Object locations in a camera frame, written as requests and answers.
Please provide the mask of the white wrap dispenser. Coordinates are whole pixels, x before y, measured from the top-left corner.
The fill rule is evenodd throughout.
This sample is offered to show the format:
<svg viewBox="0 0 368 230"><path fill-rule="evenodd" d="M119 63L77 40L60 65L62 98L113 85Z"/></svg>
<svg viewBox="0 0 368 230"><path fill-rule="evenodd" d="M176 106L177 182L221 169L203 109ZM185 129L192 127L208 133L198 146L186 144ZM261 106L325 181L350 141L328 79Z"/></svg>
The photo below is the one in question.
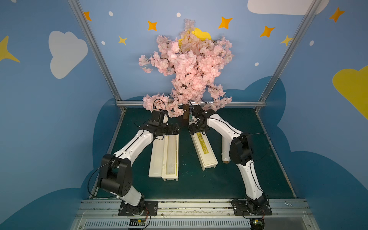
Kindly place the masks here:
<svg viewBox="0 0 368 230"><path fill-rule="evenodd" d="M164 181L175 180L179 177L179 135L164 137L162 179Z"/></svg>
<svg viewBox="0 0 368 230"><path fill-rule="evenodd" d="M216 168L218 161L210 145L207 135L202 134L201 132L197 132L191 134L191 138L202 170L204 171L208 168Z"/></svg>

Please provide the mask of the plastic wrap roll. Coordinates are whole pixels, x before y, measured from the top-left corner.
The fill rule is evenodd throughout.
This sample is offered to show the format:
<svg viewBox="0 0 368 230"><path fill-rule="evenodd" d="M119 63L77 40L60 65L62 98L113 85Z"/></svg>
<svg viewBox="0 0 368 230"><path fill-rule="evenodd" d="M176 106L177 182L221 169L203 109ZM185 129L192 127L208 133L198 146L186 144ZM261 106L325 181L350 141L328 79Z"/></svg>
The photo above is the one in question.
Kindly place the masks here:
<svg viewBox="0 0 368 230"><path fill-rule="evenodd" d="M230 158L230 147L231 144L224 138L222 137L222 145L221 145L221 160L223 163L225 164L229 164L231 161Z"/></svg>

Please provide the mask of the white dispenser lid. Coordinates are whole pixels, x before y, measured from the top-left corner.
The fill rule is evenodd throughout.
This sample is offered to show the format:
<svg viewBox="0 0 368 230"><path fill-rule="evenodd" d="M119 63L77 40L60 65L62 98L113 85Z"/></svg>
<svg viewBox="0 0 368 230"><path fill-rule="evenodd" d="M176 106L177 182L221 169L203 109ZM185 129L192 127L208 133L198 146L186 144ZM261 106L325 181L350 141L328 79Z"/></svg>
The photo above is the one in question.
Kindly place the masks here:
<svg viewBox="0 0 368 230"><path fill-rule="evenodd" d="M163 154L164 154L165 140L156 139L153 142L150 166L149 166L149 177L160 178L162 177L163 168Z"/></svg>

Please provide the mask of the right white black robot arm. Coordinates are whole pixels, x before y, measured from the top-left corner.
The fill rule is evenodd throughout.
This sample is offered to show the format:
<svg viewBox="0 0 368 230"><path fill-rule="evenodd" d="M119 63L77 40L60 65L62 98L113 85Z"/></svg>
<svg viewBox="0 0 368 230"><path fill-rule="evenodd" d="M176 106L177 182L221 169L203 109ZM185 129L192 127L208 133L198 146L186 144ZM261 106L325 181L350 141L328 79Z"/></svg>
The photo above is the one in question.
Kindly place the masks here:
<svg viewBox="0 0 368 230"><path fill-rule="evenodd" d="M191 115L194 122L189 125L189 130L193 134L206 133L212 128L221 135L225 159L235 163L240 170L246 191L247 211L254 215L270 211L267 196L255 172L251 135L237 130L212 109L204 110L200 105L195 105Z"/></svg>

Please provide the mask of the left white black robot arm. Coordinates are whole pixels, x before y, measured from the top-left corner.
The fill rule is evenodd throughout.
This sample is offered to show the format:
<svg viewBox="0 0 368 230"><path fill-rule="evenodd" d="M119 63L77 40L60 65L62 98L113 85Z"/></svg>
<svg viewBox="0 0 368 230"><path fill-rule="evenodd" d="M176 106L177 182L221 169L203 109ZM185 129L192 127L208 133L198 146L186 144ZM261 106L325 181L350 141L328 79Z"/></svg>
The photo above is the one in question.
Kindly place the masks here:
<svg viewBox="0 0 368 230"><path fill-rule="evenodd" d="M168 124L168 112L153 111L151 118L141 126L137 134L122 149L106 154L101 161L97 185L121 199L130 208L141 212L144 195L133 186L132 165L141 152L157 137L174 136L179 133L178 125Z"/></svg>

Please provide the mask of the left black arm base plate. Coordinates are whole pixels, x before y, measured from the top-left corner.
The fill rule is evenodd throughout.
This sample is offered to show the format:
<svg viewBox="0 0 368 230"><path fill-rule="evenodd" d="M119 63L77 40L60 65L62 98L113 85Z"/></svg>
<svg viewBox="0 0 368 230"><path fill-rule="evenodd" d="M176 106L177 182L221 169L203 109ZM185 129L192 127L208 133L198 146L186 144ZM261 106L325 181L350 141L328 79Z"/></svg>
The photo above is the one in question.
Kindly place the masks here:
<svg viewBox="0 0 368 230"><path fill-rule="evenodd" d="M118 216L157 216L158 201L141 201L137 206L122 201Z"/></svg>

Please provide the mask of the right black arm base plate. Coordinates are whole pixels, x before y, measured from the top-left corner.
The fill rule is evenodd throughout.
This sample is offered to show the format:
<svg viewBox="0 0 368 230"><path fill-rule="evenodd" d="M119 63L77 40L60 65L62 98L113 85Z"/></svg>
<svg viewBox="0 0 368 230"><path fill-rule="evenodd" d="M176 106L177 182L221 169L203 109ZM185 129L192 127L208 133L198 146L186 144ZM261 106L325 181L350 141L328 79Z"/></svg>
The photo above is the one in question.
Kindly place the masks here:
<svg viewBox="0 0 368 230"><path fill-rule="evenodd" d="M273 214L269 202L267 199L263 198L256 200L233 199L231 201L231 206L236 216L271 216Z"/></svg>

